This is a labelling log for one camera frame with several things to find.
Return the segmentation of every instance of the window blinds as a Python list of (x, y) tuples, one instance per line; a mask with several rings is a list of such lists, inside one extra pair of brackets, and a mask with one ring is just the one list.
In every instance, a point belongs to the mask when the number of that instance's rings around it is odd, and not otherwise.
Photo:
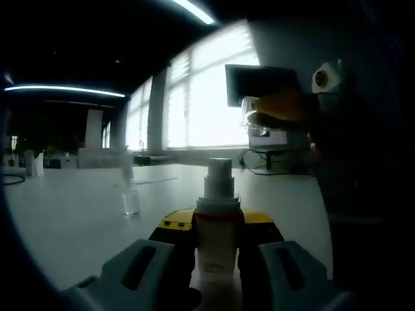
[(148, 106), (152, 78), (134, 92), (128, 103), (125, 141), (130, 150), (147, 149)]
[(226, 64), (259, 65), (246, 22), (215, 33), (172, 61), (163, 125), (166, 148), (248, 144), (241, 109), (227, 104)]

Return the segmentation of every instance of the ceiling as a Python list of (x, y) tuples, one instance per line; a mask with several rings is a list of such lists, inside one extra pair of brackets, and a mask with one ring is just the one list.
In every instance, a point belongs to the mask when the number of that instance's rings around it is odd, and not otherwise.
[(206, 25), (170, 0), (8, 1), (0, 86), (10, 86), (7, 74), (15, 85), (70, 85), (129, 95), (180, 51), (227, 23), (315, 8), (297, 1), (278, 2), (277, 8), (265, 0), (192, 2), (217, 22)]

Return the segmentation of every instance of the fluorescent light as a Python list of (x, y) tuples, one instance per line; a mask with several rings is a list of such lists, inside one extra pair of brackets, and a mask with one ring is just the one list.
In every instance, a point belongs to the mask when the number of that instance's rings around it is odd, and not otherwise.
[(186, 10), (188, 10), (190, 13), (192, 13), (194, 16), (200, 18), (204, 23), (210, 25), (214, 22), (212, 17), (208, 16), (205, 12), (203, 12), (201, 9), (199, 9), (194, 4), (190, 3), (188, 0), (172, 0), (178, 5), (181, 5)]
[(116, 97), (125, 97), (124, 94), (117, 94), (105, 91), (97, 91), (96, 89), (81, 89), (79, 87), (68, 87), (68, 86), (12, 86), (6, 87), (5, 91), (14, 91), (18, 89), (59, 89), (61, 91), (75, 91), (75, 92), (85, 92), (85, 93), (95, 93)]

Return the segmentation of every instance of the white container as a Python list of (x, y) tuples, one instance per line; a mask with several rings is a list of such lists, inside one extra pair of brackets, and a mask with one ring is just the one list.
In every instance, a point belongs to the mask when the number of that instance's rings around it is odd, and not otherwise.
[(237, 253), (241, 201), (233, 189), (230, 159), (210, 159), (205, 195), (195, 211), (198, 265), (204, 282), (230, 282)]
[(26, 173), (29, 176), (43, 175), (43, 152), (35, 158), (33, 150), (25, 151)]

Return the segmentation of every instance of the white table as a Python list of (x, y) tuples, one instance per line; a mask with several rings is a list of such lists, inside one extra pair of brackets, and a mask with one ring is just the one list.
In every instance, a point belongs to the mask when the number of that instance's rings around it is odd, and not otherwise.
[[(138, 186), (141, 216), (123, 213), (116, 168), (45, 170), (7, 186), (6, 197), (21, 237), (40, 268), (64, 289), (90, 276), (138, 238), (148, 238), (167, 213), (195, 206), (207, 167), (134, 167), (137, 179), (178, 178)], [(285, 240), (294, 240), (333, 273), (326, 209), (315, 178), (256, 176), (233, 169), (242, 208), (268, 213)]]

